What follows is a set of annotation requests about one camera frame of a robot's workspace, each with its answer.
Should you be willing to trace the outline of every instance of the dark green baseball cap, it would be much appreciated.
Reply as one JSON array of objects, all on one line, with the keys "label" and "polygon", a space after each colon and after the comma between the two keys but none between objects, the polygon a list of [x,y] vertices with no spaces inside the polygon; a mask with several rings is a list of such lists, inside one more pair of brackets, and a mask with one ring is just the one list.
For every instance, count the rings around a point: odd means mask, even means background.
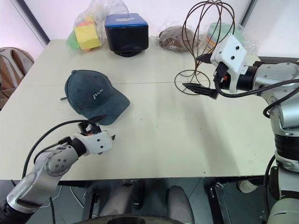
[{"label": "dark green baseball cap", "polygon": [[68,102],[78,113],[90,119],[107,115],[101,125],[112,124],[130,105],[130,101],[115,89],[108,77],[92,70],[73,70],[64,91]]}]

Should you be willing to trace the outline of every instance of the white wall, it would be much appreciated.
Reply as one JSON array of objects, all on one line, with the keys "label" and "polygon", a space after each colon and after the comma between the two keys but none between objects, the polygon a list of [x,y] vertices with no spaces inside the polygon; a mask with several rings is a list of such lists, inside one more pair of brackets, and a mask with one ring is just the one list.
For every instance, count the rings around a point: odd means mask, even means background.
[{"label": "white wall", "polygon": [[43,50],[43,45],[10,0],[0,2],[0,47],[20,48],[35,60]]},{"label": "white wall", "polygon": [[[132,13],[139,13],[149,24],[149,35],[157,35],[161,23],[171,18],[183,24],[190,8],[198,0],[123,0]],[[84,11],[89,0],[25,0],[50,39],[66,39],[75,18]],[[226,0],[235,10],[235,21],[242,19],[250,0]],[[204,24],[217,20],[216,11],[206,14]]]},{"label": "white wall", "polygon": [[246,30],[259,56],[299,57],[299,0],[258,0]]}]

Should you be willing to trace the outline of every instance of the brown hat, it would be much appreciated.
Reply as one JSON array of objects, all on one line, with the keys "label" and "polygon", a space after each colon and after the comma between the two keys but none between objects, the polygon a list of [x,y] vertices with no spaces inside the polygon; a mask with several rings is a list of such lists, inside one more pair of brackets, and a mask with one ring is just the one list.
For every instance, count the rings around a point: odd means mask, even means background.
[{"label": "brown hat", "polygon": [[[185,43],[192,43],[194,37],[194,33],[186,28],[186,33],[183,32],[182,38],[182,26],[173,26],[168,27],[163,30],[158,37],[158,44],[167,50],[173,50],[176,52],[187,52],[187,48],[184,45]],[[194,46],[197,45],[197,40],[194,40]]]}]

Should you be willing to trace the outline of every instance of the table surface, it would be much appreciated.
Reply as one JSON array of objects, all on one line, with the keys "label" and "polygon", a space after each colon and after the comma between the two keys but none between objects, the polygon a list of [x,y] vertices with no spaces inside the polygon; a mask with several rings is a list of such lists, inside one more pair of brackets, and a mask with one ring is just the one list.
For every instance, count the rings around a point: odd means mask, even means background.
[{"label": "table surface", "polygon": [[[249,63],[255,60],[249,57]],[[40,136],[61,122],[83,118],[60,101],[65,81],[78,69],[104,73],[131,104],[113,124],[102,126],[116,134],[113,148],[81,157],[62,180],[263,175],[275,149],[270,122],[262,115],[266,103],[256,96],[213,100],[179,92],[174,77],[193,69],[193,63],[189,54],[151,42],[146,51],[124,58],[107,44],[80,53],[65,40],[51,41],[0,112],[0,179],[20,179]],[[200,68],[211,79],[214,69]],[[75,132],[75,124],[64,126],[36,151]]]}]

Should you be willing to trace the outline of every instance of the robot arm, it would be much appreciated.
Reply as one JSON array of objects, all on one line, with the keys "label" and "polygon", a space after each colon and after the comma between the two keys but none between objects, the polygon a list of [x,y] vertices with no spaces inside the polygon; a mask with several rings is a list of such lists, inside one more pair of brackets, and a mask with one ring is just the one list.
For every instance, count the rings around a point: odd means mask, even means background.
[{"label": "robot arm", "polygon": [[23,224],[55,192],[62,176],[82,155],[102,154],[111,149],[115,136],[107,131],[86,131],[64,138],[60,144],[41,153],[31,173],[26,175],[0,204],[0,223]]},{"label": "robot arm", "polygon": [[[212,90],[191,83],[183,85],[214,99],[218,94],[231,98],[257,94],[266,100],[269,106],[264,115],[271,121],[278,165],[271,174],[275,176],[279,199],[268,223],[296,223],[299,220],[299,64],[256,62],[247,66],[246,50],[233,35],[217,45],[212,54],[200,56],[198,60],[207,61],[207,57],[217,67],[214,73],[216,88]],[[246,92],[236,94],[238,90]]]}]

